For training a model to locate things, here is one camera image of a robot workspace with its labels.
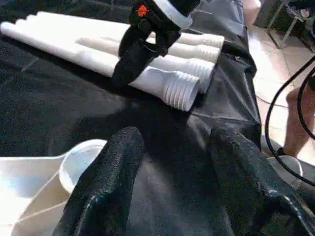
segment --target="person's leg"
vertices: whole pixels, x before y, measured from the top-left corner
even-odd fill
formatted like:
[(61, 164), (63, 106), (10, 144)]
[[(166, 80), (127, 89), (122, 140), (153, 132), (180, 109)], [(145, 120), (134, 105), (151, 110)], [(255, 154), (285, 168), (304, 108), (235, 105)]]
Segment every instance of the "person's leg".
[[(297, 97), (299, 88), (291, 91), (286, 100), (288, 102), (289, 116), (286, 124), (286, 136), (283, 152), (286, 155), (296, 157), (302, 147), (309, 139), (308, 133), (304, 130), (298, 113), (297, 113)], [(308, 128), (314, 129), (314, 113), (315, 113), (315, 91), (309, 85), (306, 86), (302, 95), (302, 112), (305, 123)]]

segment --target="white plastic tube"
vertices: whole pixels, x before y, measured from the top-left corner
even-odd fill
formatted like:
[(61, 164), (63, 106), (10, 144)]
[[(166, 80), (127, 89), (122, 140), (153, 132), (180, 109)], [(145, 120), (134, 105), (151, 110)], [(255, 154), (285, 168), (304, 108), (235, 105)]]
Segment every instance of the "white plastic tube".
[[(57, 13), (43, 12), (39, 11), (37, 17), (40, 18), (43, 22), (50, 22), (51, 24), (57, 24), (57, 22), (69, 22), (72, 24), (83, 24), (90, 25), (90, 28), (100, 30), (102, 28), (112, 29), (120, 31), (126, 31), (130, 25), (118, 22), (111, 22), (105, 20), (96, 20), (89, 19), (77, 16), (62, 15)], [(188, 45), (207, 45), (217, 48), (222, 48), (224, 44), (224, 37), (215, 34), (191, 34), (191, 33), (182, 33), (181, 37), (177, 40), (178, 43), (184, 43)]]
[[(33, 17), (31, 17), (30, 21), (19, 19), (15, 25), (23, 29), (28, 29), (28, 31), (35, 34), (40, 31), (50, 38), (56, 38), (62, 35), (62, 39), (64, 41), (76, 42), (80, 45), (118, 56), (119, 42), (114, 42), (100, 37), (78, 37), (75, 33), (68, 34), (65, 29), (59, 29), (60, 31), (58, 33), (55, 33), (51, 30), (51, 28), (47, 27), (45, 29), (38, 29), (38, 21), (33, 22), (32, 19)], [(165, 57), (158, 57), (150, 64), (150, 66), (165, 71), (182, 71), (196, 76), (200, 79), (199, 91), (201, 93), (205, 93), (210, 83), (214, 63), (201, 59), (184, 59), (167, 55)]]
[[(119, 43), (112, 40), (102, 38), (79, 38), (76, 40), (76, 43), (115, 56), (118, 55)], [(205, 93), (208, 89), (215, 64), (196, 58), (184, 59), (166, 55), (165, 57), (158, 57), (153, 60), (153, 62), (150, 63), (150, 66), (165, 71), (182, 71), (196, 76), (200, 79), (199, 91)]]
[[(118, 58), (114, 55), (91, 49), (74, 42), (64, 42), (62, 38), (51, 39), (38, 30), (29, 31), (12, 23), (0, 25), (2, 34), (22, 41), (55, 56), (111, 77)], [(196, 98), (199, 79), (180, 71), (166, 72), (147, 67), (129, 85), (159, 97), (167, 105), (188, 111)]]
[[(63, 37), (77, 37), (78, 34), (81, 34), (82, 37), (85, 35), (94, 35), (98, 33), (98, 35), (102, 35), (102, 38), (104, 39), (110, 39), (116, 42), (120, 42), (123, 36), (123, 33), (119, 33), (119, 31), (116, 31), (114, 26), (118, 23), (115, 23), (112, 26), (112, 29), (104, 29), (100, 26), (97, 26), (97, 23), (95, 25), (87, 26), (85, 25), (85, 22), (83, 23), (75, 23), (72, 25), (67, 25), (67, 22), (59, 22), (60, 25), (56, 22), (54, 22), (53, 25), (47, 25), (45, 22), (41, 22), (37, 20), (35, 16), (28, 16), (27, 22), (30, 22), (32, 24), (36, 24), (37, 28), (40, 28), (41, 30), (46, 31), (47, 33), (52, 33), (52, 31), (55, 31), (55, 34), (62, 35)], [(147, 40), (150, 43), (155, 44), (154, 38), (149, 38)], [(203, 59), (206, 61), (210, 61), (212, 63), (216, 63), (218, 60), (218, 56), (221, 52), (220, 48), (206, 46), (206, 45), (187, 45), (182, 43), (174, 43), (169, 49), (168, 54), (173, 55), (176, 57), (181, 58), (198, 58)]]

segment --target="white plastic part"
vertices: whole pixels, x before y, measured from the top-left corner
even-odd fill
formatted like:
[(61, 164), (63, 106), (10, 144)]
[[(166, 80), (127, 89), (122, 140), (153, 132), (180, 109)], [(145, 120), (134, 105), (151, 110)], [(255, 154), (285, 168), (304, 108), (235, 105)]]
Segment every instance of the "white plastic part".
[(0, 224), (12, 225), (66, 201), (105, 144), (88, 140), (54, 157), (0, 157)]
[[(76, 43), (116, 56), (118, 55), (119, 43), (112, 40), (102, 38), (79, 38), (76, 40)], [(209, 86), (215, 64), (196, 58), (184, 59), (166, 55), (165, 57), (154, 59), (153, 62), (150, 63), (150, 66), (165, 71), (182, 71), (196, 76), (200, 79), (199, 91), (205, 93)]]
[[(118, 62), (118, 58), (114, 55), (63, 40), (62, 38), (53, 38), (53, 33), (42, 33), (30, 25), (25, 28), (9, 22), (3, 22), (0, 25), (0, 30), (6, 36), (105, 76), (112, 76), (115, 65)], [(159, 97), (169, 106), (188, 111), (197, 96), (199, 79), (180, 71), (166, 72), (147, 67), (129, 85)]]
[[(91, 35), (96, 36), (96, 32), (93, 32), (93, 30), (91, 32), (91, 29), (96, 28), (96, 26), (88, 28), (87, 26), (84, 26), (82, 24), (76, 24), (76, 27), (75, 27), (75, 25), (66, 26), (66, 23), (62, 23), (64, 25), (64, 27), (60, 27), (59, 25), (56, 25), (56, 23), (54, 23), (52, 26), (47, 27), (47, 25), (45, 23), (37, 21), (35, 16), (28, 16), (26, 21), (25, 20), (18, 20), (16, 22), (16, 25), (19, 26), (22, 23), (26, 26), (27, 25), (29, 25), (29, 26), (35, 26), (36, 25), (36, 28), (38, 30), (40, 29), (43, 32), (45, 32), (46, 34), (52, 35), (52, 32), (55, 31), (55, 34), (54, 34), (55, 36), (56, 35), (62, 35), (63, 38), (66, 38), (66, 37), (69, 38), (70, 37), (73, 39), (73, 38), (77, 38), (78, 35), (81, 34), (82, 40), (86, 40), (86, 42), (81, 42), (81, 44), (84, 43), (84, 45), (86, 45), (88, 47), (91, 44), (91, 42), (89, 42), (87, 39), (90, 38)], [(107, 30), (105, 30), (106, 32), (101, 33), (102, 30), (98, 31), (98, 35), (107, 34), (107, 36), (102, 36), (103, 39), (107, 39), (107, 40), (109, 39), (109, 40), (116, 41), (116, 42), (120, 43), (121, 38), (123, 36), (122, 33), (113, 33), (112, 35), (110, 35), (112, 32), (115, 32), (115, 29), (113, 29), (113, 30), (107, 29)], [(147, 41), (155, 44), (154, 38), (148, 38)], [(115, 54), (115, 55), (118, 54), (116, 52), (111, 52), (111, 51), (107, 51), (107, 52)], [(177, 57), (181, 57), (181, 58), (187, 58), (187, 59), (198, 58), (198, 59), (210, 61), (212, 63), (217, 62), (220, 52), (221, 52), (221, 48), (217, 48), (217, 47), (211, 47), (211, 46), (206, 46), (206, 45), (187, 45), (187, 44), (182, 44), (182, 43), (174, 43), (168, 49), (169, 55), (173, 55), (173, 56), (177, 56)]]
[[(74, 41), (80, 45), (118, 56), (118, 38), (116, 38), (116, 41), (112, 41), (107, 38), (100, 37), (80, 37), (78, 34), (82, 33), (69, 33), (68, 28), (56, 29), (56, 31), (58, 30), (58, 33), (52, 34), (51, 27), (45, 26), (42, 22), (39, 22), (35, 16), (32, 15), (28, 16), (26, 21), (22, 19), (17, 20), (15, 25), (23, 29), (28, 29), (28, 31), (40, 30), (42, 33), (45, 33), (45, 35), (50, 35), (51, 38), (56, 37), (56, 35), (62, 35), (64, 41)], [(150, 66), (165, 71), (182, 71), (184, 73), (196, 76), (200, 79), (199, 91), (201, 93), (205, 93), (210, 83), (214, 63), (202, 59), (184, 59), (167, 55), (165, 57), (158, 57), (150, 64)]]
[[(155, 44), (155, 39), (148, 38), (149, 43)], [(174, 43), (169, 49), (170, 55), (181, 58), (199, 58), (212, 63), (217, 63), (220, 55), (220, 48), (210, 47), (206, 45), (187, 45), (182, 43)]]
[[(77, 25), (86, 26), (89, 30), (94, 29), (96, 32), (100, 30), (105, 30), (108, 32), (110, 30), (109, 37), (118, 37), (120, 40), (128, 29), (130, 25), (118, 22), (111, 22), (105, 20), (96, 20), (90, 18), (83, 18), (77, 16), (70, 16), (70, 15), (62, 15), (57, 13), (50, 13), (50, 12), (38, 12), (37, 18), (40, 19), (41, 22), (49, 24), (49, 25), (58, 25), (59, 27), (68, 25)], [(155, 34), (150, 34), (150, 38), (155, 38)], [(224, 37), (215, 34), (191, 34), (191, 33), (182, 33), (181, 37), (177, 40), (178, 43), (184, 43), (188, 45), (207, 45), (217, 48), (222, 48), (224, 44)]]
[(168, 0), (153, 0), (159, 9), (182, 29), (188, 29), (192, 25), (192, 18), (182, 15)]
[(81, 174), (91, 165), (107, 141), (94, 139), (85, 141), (77, 148), (65, 156), (59, 169), (59, 179), (63, 188), (72, 193)]

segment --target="threaded end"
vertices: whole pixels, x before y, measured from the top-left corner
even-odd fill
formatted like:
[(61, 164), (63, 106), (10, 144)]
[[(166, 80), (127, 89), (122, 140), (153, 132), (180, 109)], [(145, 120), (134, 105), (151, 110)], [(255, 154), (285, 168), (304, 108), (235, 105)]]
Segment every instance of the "threaded end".
[(199, 79), (181, 71), (171, 72), (165, 83), (163, 101), (181, 111), (189, 111), (197, 96)]
[(200, 59), (216, 63), (220, 54), (220, 49), (215, 47), (210, 47), (206, 45), (197, 45), (198, 54), (200, 54)]
[(204, 45), (220, 48), (221, 50), (224, 43), (224, 37), (215, 34), (203, 34), (201, 37), (201, 42)]
[(199, 91), (205, 93), (208, 89), (214, 66), (212, 62), (192, 58), (189, 60), (184, 72), (198, 77), (200, 79)]

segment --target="black plastic sheet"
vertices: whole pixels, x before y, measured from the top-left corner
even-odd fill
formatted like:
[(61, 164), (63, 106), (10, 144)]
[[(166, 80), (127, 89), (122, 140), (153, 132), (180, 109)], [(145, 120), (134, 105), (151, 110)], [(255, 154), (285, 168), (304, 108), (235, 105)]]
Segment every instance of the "black plastic sheet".
[[(0, 20), (39, 10), (127, 22), (128, 0), (0, 0)], [(190, 31), (225, 36), (208, 92), (189, 113), (107, 78), (0, 38), (0, 156), (58, 155), (126, 126), (139, 129), (145, 155), (134, 183), (128, 235), (233, 235), (206, 146), (214, 126), (260, 147), (260, 118), (240, 1), (203, 2)]]

